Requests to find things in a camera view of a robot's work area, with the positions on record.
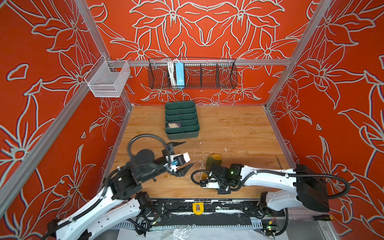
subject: coiled white cord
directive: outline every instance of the coiled white cord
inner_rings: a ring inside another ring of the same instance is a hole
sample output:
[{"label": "coiled white cord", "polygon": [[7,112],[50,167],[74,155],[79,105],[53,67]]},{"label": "coiled white cord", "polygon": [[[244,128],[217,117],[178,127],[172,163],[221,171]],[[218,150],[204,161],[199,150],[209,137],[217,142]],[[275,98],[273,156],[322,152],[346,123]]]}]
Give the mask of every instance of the coiled white cord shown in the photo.
[{"label": "coiled white cord", "polygon": [[168,65],[168,73],[169,73],[169,78],[170,78],[170,83],[172,86],[176,86],[176,79],[174,77],[174,71],[175,71],[175,62],[180,62],[178,59],[171,60],[169,59],[167,61]]}]

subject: yellow connector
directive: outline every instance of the yellow connector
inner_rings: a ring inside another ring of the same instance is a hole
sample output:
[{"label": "yellow connector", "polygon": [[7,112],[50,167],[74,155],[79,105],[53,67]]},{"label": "yellow connector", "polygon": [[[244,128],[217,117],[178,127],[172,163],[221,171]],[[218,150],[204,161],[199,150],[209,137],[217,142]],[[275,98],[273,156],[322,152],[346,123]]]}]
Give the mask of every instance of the yellow connector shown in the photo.
[{"label": "yellow connector", "polygon": [[196,215],[202,215],[204,212],[204,203],[202,202],[195,202],[192,204],[193,212]]}]

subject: green storage box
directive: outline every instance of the green storage box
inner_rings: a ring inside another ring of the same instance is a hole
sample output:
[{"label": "green storage box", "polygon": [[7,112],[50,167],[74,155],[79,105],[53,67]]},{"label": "green storage box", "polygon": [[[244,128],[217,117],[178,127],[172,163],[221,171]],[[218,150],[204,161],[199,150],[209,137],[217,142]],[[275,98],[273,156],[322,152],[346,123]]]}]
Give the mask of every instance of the green storage box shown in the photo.
[{"label": "green storage box", "polygon": [[[173,122],[181,123],[182,127],[168,128],[168,123]],[[166,134],[169,140],[197,137],[199,131],[194,101],[166,104]]]}]

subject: wooden table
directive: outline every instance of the wooden table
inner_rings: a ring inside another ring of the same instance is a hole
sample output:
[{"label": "wooden table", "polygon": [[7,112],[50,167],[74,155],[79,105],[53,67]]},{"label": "wooden table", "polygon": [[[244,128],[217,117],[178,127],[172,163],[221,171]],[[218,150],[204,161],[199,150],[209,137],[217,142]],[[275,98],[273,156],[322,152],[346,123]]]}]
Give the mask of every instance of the wooden table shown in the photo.
[{"label": "wooden table", "polygon": [[[129,157],[128,142],[136,135],[155,134],[167,139],[164,129],[164,106],[135,106],[128,122],[124,137],[112,169],[124,166]],[[218,195],[217,190],[203,189],[193,184],[190,174],[197,169],[205,169],[207,157],[211,153],[223,156],[222,166],[239,163],[258,168],[283,169],[289,165],[279,146],[268,118],[261,106],[197,106],[200,134],[197,138],[173,140],[187,141],[175,147],[175,153],[188,152],[195,165],[184,177],[174,177],[164,173],[156,177],[157,182],[143,183],[143,191],[152,198],[259,198],[264,191],[276,191],[261,186],[243,187],[230,195]],[[162,144],[151,138],[137,140],[132,146],[136,154],[141,146],[152,150],[155,157],[161,157]]]}]

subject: red wall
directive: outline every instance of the red wall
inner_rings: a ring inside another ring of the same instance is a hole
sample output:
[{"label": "red wall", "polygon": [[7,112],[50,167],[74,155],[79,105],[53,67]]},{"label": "red wall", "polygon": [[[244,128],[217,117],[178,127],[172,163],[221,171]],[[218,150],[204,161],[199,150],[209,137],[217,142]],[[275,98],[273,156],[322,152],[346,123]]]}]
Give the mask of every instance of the red wall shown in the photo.
[{"label": "red wall", "polygon": [[[73,0],[0,6],[2,186],[100,55]],[[121,98],[88,93],[0,220],[1,239],[40,239],[95,196],[126,112]]]},{"label": "red wall", "polygon": [[384,238],[383,13],[382,1],[334,1],[271,109],[297,162],[351,183],[331,201],[342,239]]},{"label": "red wall", "polygon": [[[114,60],[199,56],[289,58],[318,1],[87,0]],[[148,71],[132,68],[131,102],[160,105],[192,99],[198,104],[264,104],[283,66],[240,67],[232,90],[151,90]]]}]

